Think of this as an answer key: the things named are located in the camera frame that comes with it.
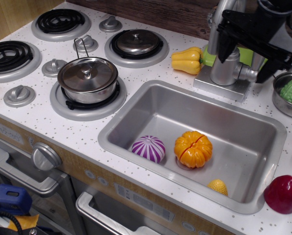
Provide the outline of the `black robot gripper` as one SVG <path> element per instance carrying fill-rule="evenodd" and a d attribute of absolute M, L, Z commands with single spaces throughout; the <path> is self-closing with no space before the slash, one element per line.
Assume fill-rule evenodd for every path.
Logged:
<path fill-rule="evenodd" d="M 292 14 L 292 0 L 259 0 L 253 13 L 222 12 L 218 58 L 221 63 L 241 44 L 262 55 L 255 65 L 255 83 L 265 83 L 278 70 L 292 67 L 292 37 L 286 20 Z"/>

